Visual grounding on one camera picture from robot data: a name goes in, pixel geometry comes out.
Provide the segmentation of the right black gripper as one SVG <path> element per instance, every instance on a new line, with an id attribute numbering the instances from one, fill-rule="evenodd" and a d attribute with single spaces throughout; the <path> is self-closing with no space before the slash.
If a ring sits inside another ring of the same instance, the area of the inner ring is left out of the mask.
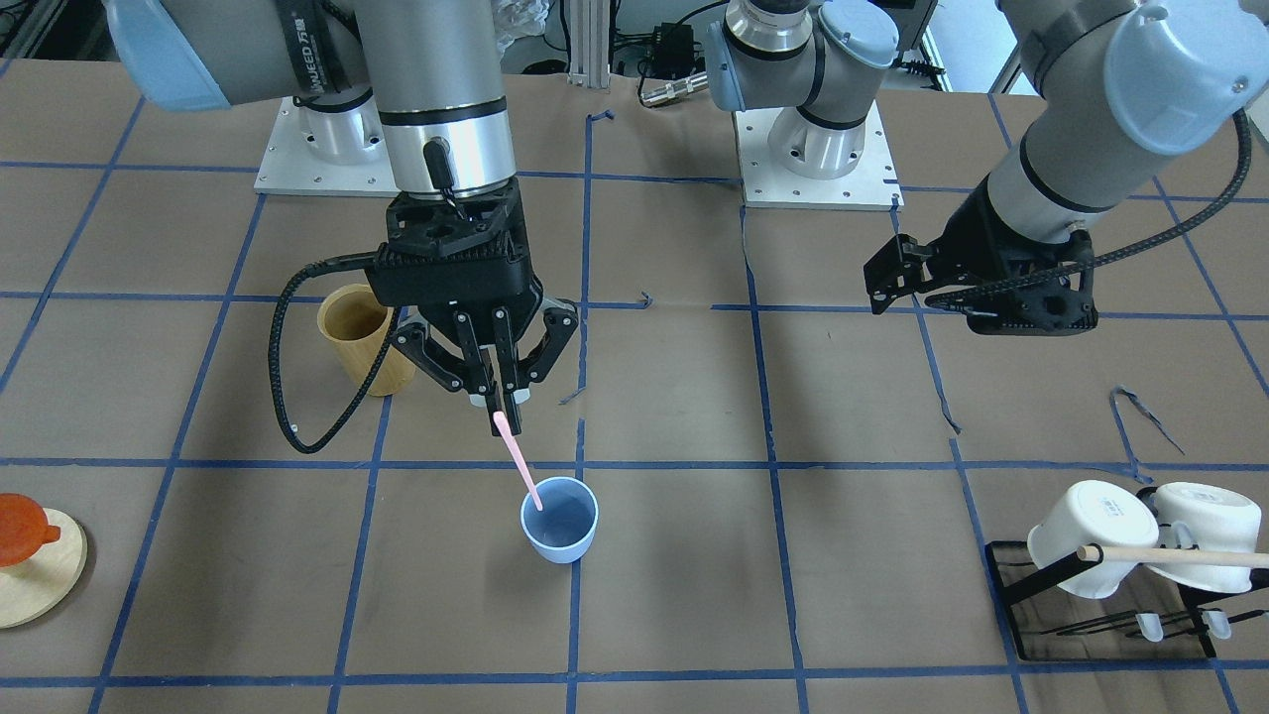
<path id="1" fill-rule="evenodd" d="M 395 335 L 398 351 L 443 389 L 473 394 L 492 435 L 495 413 L 520 432 L 516 392 L 547 378 L 580 323 L 536 276 L 523 207 L 516 178 L 453 202 L 400 193 L 367 270 L 379 304 L 418 312 Z"/>

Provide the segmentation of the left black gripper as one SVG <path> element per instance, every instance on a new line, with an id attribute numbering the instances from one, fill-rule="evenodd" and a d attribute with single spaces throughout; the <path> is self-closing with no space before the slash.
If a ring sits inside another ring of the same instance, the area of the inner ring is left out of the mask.
<path id="1" fill-rule="evenodd" d="M 981 181 L 939 238 L 921 247 L 900 232 L 865 263 L 871 311 L 883 313 L 895 299 L 914 293 L 987 285 L 1093 259 L 1088 231 L 1062 231 L 1061 238 L 1061 243 L 1037 243 L 1011 231 L 989 203 L 986 183 Z M 1068 276 L 1060 276 L 992 295 L 953 298 L 947 304 L 966 315 L 975 334 L 1066 337 L 1096 328 L 1093 276 L 1093 268 L 1088 268 L 1079 271 L 1077 288 Z"/>

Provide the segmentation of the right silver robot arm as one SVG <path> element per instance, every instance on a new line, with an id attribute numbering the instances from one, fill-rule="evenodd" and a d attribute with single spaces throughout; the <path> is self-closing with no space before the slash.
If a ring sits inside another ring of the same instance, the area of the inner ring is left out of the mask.
<path id="1" fill-rule="evenodd" d="M 376 344 L 353 405 L 387 353 L 522 431 L 519 408 L 580 323 L 544 293 L 530 261 L 511 118 L 486 1 L 108 1 L 118 58 L 168 110 L 218 110 L 291 96 L 319 113 L 376 104 L 398 195 L 372 252 L 294 273 L 274 307 L 266 353 L 274 413 L 291 427 L 280 345 L 303 282 L 363 271 L 390 335 Z"/>

